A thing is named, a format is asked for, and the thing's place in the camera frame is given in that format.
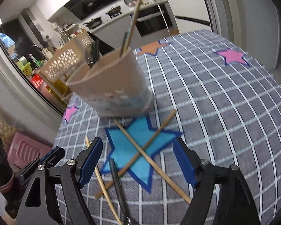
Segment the thick bamboo chopstick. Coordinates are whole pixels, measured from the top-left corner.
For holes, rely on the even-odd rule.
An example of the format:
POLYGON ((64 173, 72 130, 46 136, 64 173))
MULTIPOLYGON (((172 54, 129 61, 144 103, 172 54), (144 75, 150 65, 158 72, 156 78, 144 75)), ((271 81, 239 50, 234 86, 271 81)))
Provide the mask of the thick bamboo chopstick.
POLYGON ((105 199, 106 199, 106 201, 107 201, 107 203, 108 203, 108 205, 110 207, 110 210, 112 211, 112 213, 113 213, 115 219, 117 220, 118 224, 122 225, 122 221, 121 221, 120 217, 118 216, 117 211, 115 210, 115 208, 114 208, 114 206, 113 206, 113 204, 111 202, 111 199, 110 199, 110 197, 108 195, 108 192, 107 192, 107 190, 105 188, 105 185, 104 185, 103 179, 101 177, 101 174, 99 172, 98 166, 95 167, 94 171, 95 171, 95 175, 97 177, 97 180, 99 182, 101 191, 103 192, 103 195, 104 195, 104 197, 105 197, 105 199))

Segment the bag of dried beans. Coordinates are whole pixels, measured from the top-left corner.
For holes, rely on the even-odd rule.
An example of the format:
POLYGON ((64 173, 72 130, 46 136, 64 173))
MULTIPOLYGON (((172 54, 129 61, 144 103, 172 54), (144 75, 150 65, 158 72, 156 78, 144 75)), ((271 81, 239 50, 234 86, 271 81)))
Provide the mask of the bag of dried beans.
POLYGON ((11 142, 13 140, 15 133, 16 133, 15 125, 9 124, 0 111, 0 138, 2 140, 6 152, 9 150, 11 146, 11 142))

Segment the black handled clear spoon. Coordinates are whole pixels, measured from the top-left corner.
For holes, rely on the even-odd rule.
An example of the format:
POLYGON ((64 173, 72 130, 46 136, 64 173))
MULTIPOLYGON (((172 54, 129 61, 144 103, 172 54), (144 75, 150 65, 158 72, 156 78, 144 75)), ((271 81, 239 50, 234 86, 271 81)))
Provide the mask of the black handled clear spoon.
POLYGON ((118 172, 117 172, 115 161, 113 158, 110 158, 108 160, 108 163, 110 165, 111 175, 113 178, 113 182, 114 182, 118 202, 119 202, 119 205, 121 208, 121 212, 124 215, 124 224, 133 224, 132 218, 130 216, 130 211, 128 209, 128 206, 127 206, 125 198, 124 198, 124 194, 123 194, 122 187, 120 184, 120 179, 118 177, 118 172))

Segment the beige plastic utensil holder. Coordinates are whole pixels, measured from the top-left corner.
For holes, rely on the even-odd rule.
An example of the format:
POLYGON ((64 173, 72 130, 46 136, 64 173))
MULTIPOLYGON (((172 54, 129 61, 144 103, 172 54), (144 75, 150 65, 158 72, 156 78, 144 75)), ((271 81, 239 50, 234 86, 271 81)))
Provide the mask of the beige plastic utensil holder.
POLYGON ((113 50, 92 67, 83 64, 67 86, 99 117, 135 117, 154 105, 155 96, 131 48, 123 53, 113 50))

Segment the beige flower storage rack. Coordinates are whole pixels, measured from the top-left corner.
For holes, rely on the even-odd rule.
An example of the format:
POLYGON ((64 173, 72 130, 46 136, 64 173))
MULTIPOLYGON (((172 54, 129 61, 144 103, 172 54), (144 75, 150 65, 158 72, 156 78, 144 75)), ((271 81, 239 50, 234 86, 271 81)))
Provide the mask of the beige flower storage rack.
POLYGON ((67 82, 71 74, 86 62, 86 48, 92 42, 87 32, 77 34, 36 71, 62 102, 69 102, 72 91, 67 82))

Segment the white refrigerator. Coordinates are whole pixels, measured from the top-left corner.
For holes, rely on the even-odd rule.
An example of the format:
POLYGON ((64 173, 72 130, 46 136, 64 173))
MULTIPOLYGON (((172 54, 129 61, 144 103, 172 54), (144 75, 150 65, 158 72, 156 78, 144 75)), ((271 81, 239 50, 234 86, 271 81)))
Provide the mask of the white refrigerator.
POLYGON ((168 0, 181 34, 212 26, 205 0, 168 0))

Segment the black built-in oven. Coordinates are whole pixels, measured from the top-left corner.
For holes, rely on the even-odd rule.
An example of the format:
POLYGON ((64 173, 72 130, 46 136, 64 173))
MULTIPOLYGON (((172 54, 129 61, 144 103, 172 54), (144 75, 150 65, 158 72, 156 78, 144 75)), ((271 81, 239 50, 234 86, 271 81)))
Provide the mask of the black built-in oven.
POLYGON ((164 4, 140 10, 135 25, 141 37, 173 27, 164 4))

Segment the blue patterned chopstick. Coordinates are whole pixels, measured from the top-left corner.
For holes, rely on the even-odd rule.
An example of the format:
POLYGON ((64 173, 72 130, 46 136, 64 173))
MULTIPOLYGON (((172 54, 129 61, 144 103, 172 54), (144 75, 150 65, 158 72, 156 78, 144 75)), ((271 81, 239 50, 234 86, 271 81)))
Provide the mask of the blue patterned chopstick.
POLYGON ((126 33, 124 44, 123 44, 123 47, 122 47, 122 52, 123 53, 128 49, 128 46, 129 46, 129 43, 130 43, 130 39, 131 39, 131 36, 132 36, 132 32, 133 32, 133 27, 134 27, 133 22, 131 22, 129 30, 126 33))

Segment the red plastic basket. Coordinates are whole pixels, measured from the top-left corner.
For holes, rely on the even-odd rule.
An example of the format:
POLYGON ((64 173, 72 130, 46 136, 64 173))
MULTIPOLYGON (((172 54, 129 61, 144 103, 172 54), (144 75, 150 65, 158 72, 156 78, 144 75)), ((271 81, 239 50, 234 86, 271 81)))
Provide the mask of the red plastic basket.
POLYGON ((38 89, 41 90, 42 88, 47 88, 47 84, 38 74, 34 74, 30 80, 30 82, 38 89))

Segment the black wok on stove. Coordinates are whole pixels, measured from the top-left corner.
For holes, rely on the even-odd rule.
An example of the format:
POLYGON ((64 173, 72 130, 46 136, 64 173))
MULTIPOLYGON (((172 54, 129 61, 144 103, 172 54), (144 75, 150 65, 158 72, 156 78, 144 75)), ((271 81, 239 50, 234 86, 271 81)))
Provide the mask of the black wok on stove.
POLYGON ((95 19, 91 19, 89 22, 83 23, 83 25, 86 26, 88 29, 95 29, 101 24, 103 24, 101 17, 97 17, 95 19))

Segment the pink plastic stool stack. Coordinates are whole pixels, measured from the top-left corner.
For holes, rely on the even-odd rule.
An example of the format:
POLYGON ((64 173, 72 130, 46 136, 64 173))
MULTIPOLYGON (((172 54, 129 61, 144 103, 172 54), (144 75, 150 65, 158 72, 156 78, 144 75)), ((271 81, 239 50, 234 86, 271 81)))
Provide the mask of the pink plastic stool stack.
POLYGON ((51 151, 49 147, 30 137, 16 132, 7 154, 7 160, 14 172, 26 167, 36 158, 41 158, 51 151))

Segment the black range hood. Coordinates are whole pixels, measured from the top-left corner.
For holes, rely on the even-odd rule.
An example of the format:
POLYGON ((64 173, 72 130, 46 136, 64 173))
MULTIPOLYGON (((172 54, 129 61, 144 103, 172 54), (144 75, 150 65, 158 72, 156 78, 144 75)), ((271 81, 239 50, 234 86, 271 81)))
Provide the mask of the black range hood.
POLYGON ((118 0, 70 0, 64 6, 78 19, 83 20, 105 6, 118 0))

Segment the grey checked star tablecloth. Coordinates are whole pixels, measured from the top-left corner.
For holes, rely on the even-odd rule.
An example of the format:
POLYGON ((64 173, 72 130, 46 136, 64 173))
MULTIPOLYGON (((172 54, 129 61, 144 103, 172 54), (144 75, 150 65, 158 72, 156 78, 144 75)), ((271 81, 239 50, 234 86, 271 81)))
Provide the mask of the grey checked star tablecloth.
MULTIPOLYGON (((188 148, 213 165, 240 167, 253 195, 260 223, 269 224, 281 209, 281 85, 259 62, 211 31, 193 31, 161 39, 156 55, 136 56, 155 94, 151 123, 157 128, 176 109, 167 129, 183 132, 188 148), (218 51, 239 51, 246 64, 227 62, 218 51)), ((103 140, 101 168, 112 151, 105 134, 113 120, 100 119, 74 94, 77 106, 62 121, 54 147, 65 158, 85 149, 85 137, 103 140)), ((139 224, 179 224, 188 204, 153 171, 148 193, 126 173, 122 187, 139 224)))

